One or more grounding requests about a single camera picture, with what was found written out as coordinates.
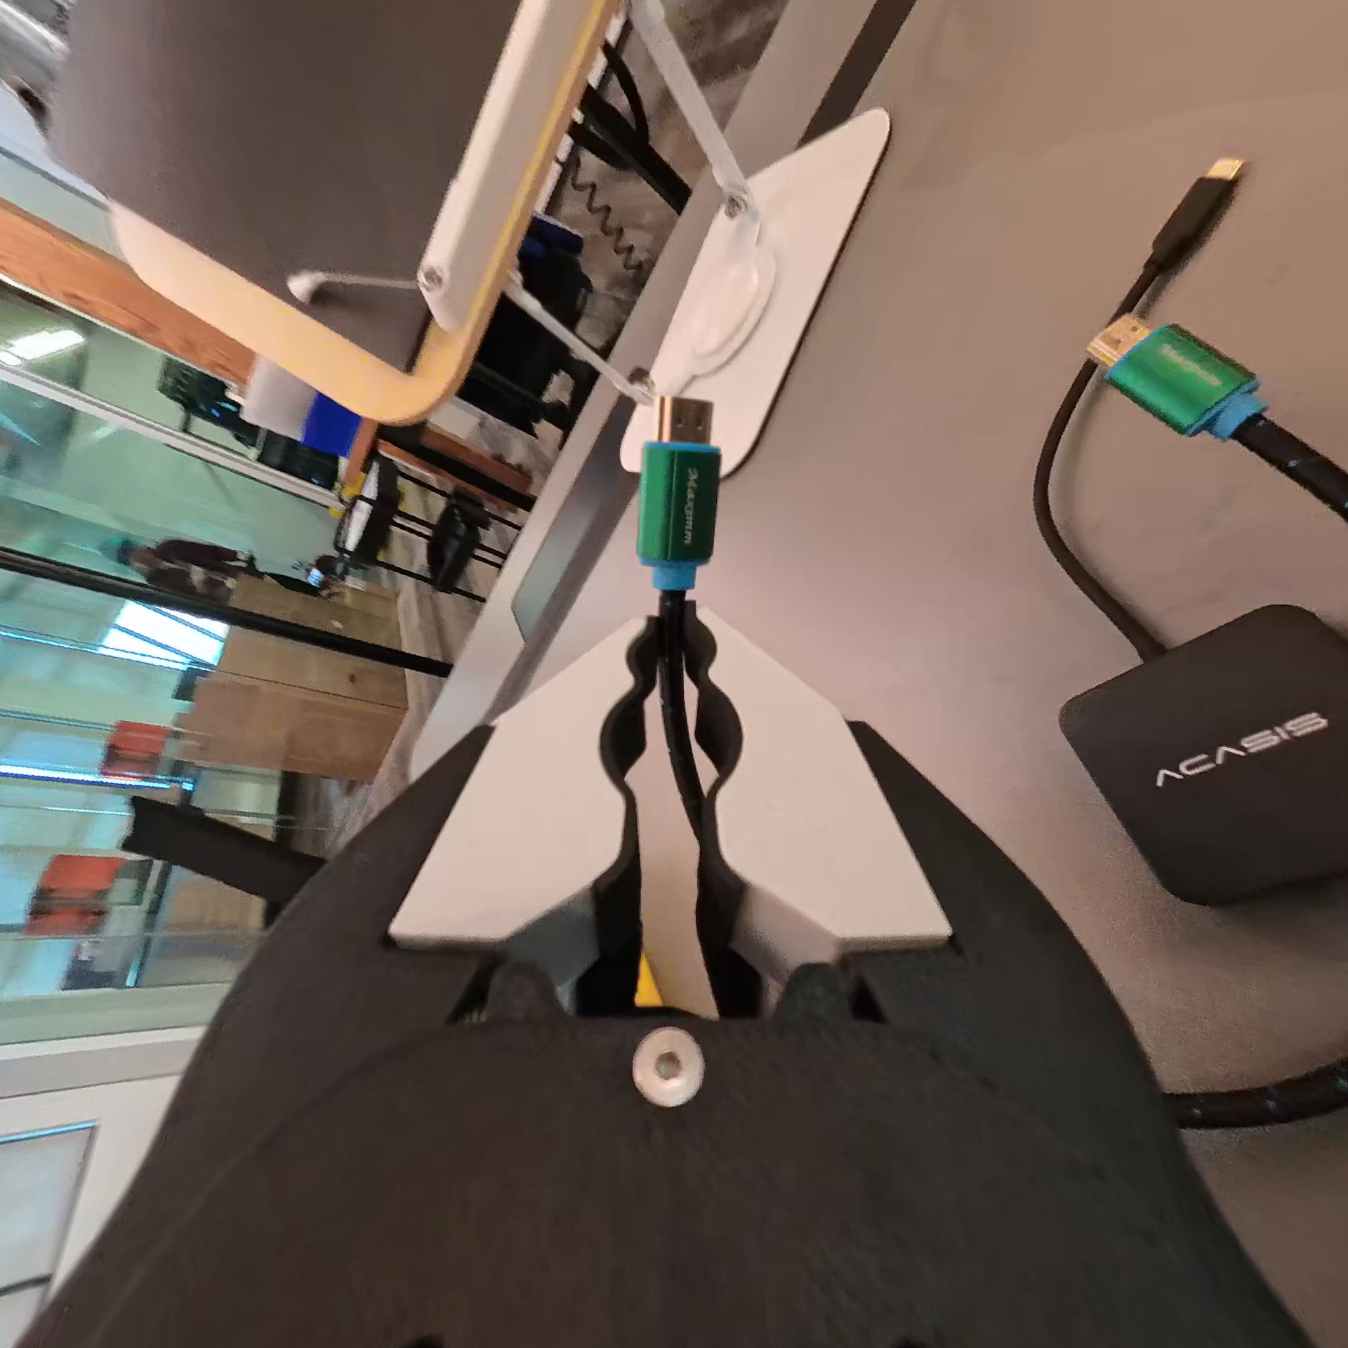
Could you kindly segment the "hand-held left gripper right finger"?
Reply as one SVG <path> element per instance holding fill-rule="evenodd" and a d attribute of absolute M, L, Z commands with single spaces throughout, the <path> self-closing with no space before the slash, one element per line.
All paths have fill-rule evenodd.
<path fill-rule="evenodd" d="M 807 963 L 936 950 L 955 926 L 847 719 L 709 609 L 687 611 L 699 807 L 698 938 L 719 1012 Z"/>

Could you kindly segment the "blue storage box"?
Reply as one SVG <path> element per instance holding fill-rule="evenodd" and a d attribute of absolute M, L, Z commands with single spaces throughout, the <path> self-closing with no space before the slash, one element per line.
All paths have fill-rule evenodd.
<path fill-rule="evenodd" d="M 358 433 L 362 433 L 358 413 L 339 403 L 326 394 L 314 394 L 298 438 L 304 445 L 314 445 L 341 461 L 348 457 Z"/>

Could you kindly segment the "dark wood-edged table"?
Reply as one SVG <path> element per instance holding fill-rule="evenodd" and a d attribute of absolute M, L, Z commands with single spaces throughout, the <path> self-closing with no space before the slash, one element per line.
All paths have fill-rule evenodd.
<path fill-rule="evenodd" d="M 619 4 L 74 4 L 53 157 L 157 295 L 372 422 L 482 345 Z"/>

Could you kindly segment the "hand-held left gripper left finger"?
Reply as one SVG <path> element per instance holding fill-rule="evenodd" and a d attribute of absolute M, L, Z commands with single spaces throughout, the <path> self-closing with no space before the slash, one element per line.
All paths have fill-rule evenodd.
<path fill-rule="evenodd" d="M 637 1004 L 648 618 L 482 725 L 482 749 L 389 919 L 396 950 L 541 969 L 578 1012 Z"/>

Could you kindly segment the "black metal pole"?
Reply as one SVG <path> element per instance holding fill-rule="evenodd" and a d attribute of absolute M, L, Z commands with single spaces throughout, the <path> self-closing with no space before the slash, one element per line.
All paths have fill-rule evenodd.
<path fill-rule="evenodd" d="M 87 570 L 87 565 L 41 560 L 41 556 L 30 556 L 30 553 L 21 553 L 21 550 L 8 550 L 8 545 L 0 550 L 0 570 L 14 575 L 14 578 L 28 578 L 28 579 L 62 584 L 62 589 L 87 592 L 87 593 L 145 603 L 145 606 L 155 606 L 155 609 L 164 609 L 164 611 L 179 611 L 179 617 L 217 618 L 217 621 L 227 621 L 227 626 L 239 626 L 239 631 L 254 631 L 254 632 L 269 632 L 269 638 L 279 638 L 279 640 L 287 640 L 287 645 L 304 645 L 304 648 L 317 648 L 317 650 L 335 650 L 335 653 L 344 653 L 344 657 L 362 657 L 362 661 L 372 661 L 372 665 L 406 667 L 406 672 L 418 672 L 418 675 L 433 675 L 433 680 L 447 680 L 454 672 L 452 661 L 436 661 L 430 653 L 413 653 L 413 650 L 371 645 L 371 640 L 358 640 L 358 638 L 348 638 L 348 632 L 314 631 L 314 626 L 304 626 L 304 621 L 292 621 L 292 618 L 235 609 L 235 606 L 224 606 L 224 603 L 216 603 L 216 598 L 201 598 L 201 593 L 176 593 L 176 592 L 157 592 L 157 589 L 149 589 L 149 584 L 129 584 L 129 579 L 104 578 L 104 575 Z"/>

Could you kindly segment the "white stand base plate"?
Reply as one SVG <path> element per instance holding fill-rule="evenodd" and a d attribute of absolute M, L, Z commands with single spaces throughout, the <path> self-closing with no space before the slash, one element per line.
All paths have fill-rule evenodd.
<path fill-rule="evenodd" d="M 415 277 L 305 266 L 292 272 L 284 286 L 304 306 L 330 286 L 415 289 L 445 335 L 463 335 L 467 321 L 486 313 L 486 300 L 506 295 L 637 403 L 619 445 L 622 471 L 648 482 L 658 450 L 669 457 L 672 445 L 690 443 L 698 464 L 710 461 L 710 445 L 719 450 L 719 464 L 705 467 L 719 482 L 741 467 L 759 438 L 879 167 L 892 115 L 868 108 L 768 167 L 741 172 L 665 22 L 665 7 L 651 0 L 628 4 L 633 30 L 719 185 L 719 216 L 709 224 L 651 374 L 630 381 L 550 316 L 518 272 L 506 272 L 506 230 L 522 233 L 524 224 L 544 154 L 578 111 L 612 7 L 518 4 Z"/>

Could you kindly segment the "black metal rack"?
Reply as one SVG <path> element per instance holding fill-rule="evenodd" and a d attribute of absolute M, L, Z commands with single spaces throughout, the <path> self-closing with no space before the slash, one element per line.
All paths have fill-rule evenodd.
<path fill-rule="evenodd" d="M 495 530 L 522 524 L 488 509 L 467 488 L 418 482 L 396 461 L 378 454 L 358 485 L 344 488 L 335 518 L 339 570 L 381 570 L 433 593 L 486 606 L 472 589 L 476 570 L 499 578 L 509 545 Z"/>

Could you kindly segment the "brown wooden cabinet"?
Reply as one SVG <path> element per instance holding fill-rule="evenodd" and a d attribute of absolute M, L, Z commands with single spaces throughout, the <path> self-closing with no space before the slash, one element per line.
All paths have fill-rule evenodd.
<path fill-rule="evenodd" d="M 408 715 L 408 672 L 233 621 L 176 719 L 193 768 L 287 769 L 367 786 Z"/>

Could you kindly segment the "black square device box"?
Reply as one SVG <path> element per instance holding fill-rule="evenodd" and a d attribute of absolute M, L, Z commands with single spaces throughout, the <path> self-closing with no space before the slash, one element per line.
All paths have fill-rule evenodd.
<path fill-rule="evenodd" d="M 1059 732 L 1179 901 L 1344 880 L 1348 645 L 1310 609 L 1254 609 L 1083 689 Z"/>

